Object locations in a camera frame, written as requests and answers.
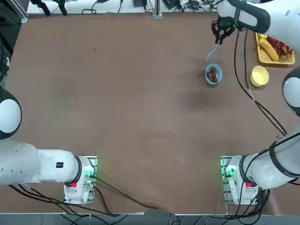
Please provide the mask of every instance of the brown table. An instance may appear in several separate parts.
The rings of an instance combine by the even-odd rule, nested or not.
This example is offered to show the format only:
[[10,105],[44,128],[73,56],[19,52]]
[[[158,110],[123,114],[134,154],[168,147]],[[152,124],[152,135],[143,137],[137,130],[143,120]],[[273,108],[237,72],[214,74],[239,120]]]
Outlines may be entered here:
[[[255,153],[278,132],[239,88],[233,70],[236,34],[209,63],[224,76],[204,79],[214,47],[216,14],[33,17],[16,43],[7,89],[20,101],[22,125],[14,139],[37,148],[98,155],[98,174],[140,201],[174,213],[215,213],[220,155]],[[243,38],[237,53],[243,75]],[[247,72],[257,65],[254,34]],[[253,94],[287,131],[299,119],[285,104],[281,83],[290,68],[268,68],[270,81]],[[62,198],[62,184],[35,185]],[[103,188],[113,212],[144,211]],[[299,215],[299,188],[271,191],[267,214]],[[1,187],[1,212],[61,212]],[[103,210],[100,200],[89,205]],[[225,213],[224,199],[218,213]]]

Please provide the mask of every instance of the banana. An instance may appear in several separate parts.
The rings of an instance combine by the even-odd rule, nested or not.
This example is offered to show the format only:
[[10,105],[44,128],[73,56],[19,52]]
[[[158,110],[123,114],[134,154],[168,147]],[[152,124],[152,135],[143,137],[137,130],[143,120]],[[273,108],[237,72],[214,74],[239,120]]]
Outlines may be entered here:
[[259,39],[259,45],[269,54],[273,61],[279,61],[277,52],[266,39]]
[[265,35],[265,34],[258,34],[258,36],[259,36],[259,38],[262,38],[262,39],[267,39],[267,35]]

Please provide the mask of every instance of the blue bowl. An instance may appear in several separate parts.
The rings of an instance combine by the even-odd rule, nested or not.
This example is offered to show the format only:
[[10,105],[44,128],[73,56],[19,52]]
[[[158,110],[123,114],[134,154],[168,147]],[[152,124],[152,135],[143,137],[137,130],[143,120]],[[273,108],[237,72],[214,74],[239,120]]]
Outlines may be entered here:
[[[216,74],[217,74],[217,82],[214,83],[214,82],[211,82],[209,80],[209,78],[207,77],[207,72],[210,71],[210,69],[212,68],[215,68],[216,69]],[[217,83],[219,83],[222,79],[222,69],[221,67],[219,67],[217,64],[209,64],[207,67],[206,67],[206,70],[205,70],[205,79],[207,81],[207,83],[209,83],[210,85],[216,85]]]

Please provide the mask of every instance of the tray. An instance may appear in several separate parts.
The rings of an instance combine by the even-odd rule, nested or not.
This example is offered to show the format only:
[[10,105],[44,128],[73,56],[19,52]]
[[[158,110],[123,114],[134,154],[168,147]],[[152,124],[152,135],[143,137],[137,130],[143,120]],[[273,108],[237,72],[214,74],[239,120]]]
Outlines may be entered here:
[[279,65],[293,65],[295,63],[295,53],[294,50],[292,51],[292,56],[286,60],[285,62],[281,61],[273,61],[271,57],[263,50],[260,48],[258,44],[259,37],[257,33],[255,33],[255,38],[256,38],[256,46],[257,46],[257,53],[258,53],[258,59],[262,63],[267,63],[267,64],[279,64]]

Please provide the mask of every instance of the yellow cup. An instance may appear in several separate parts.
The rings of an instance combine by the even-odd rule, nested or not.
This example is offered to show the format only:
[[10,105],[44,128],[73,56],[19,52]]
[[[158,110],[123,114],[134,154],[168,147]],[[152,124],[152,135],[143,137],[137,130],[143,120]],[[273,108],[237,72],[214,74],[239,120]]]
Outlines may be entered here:
[[250,80],[256,87],[266,85],[269,81],[269,73],[265,67],[256,66],[252,70]]

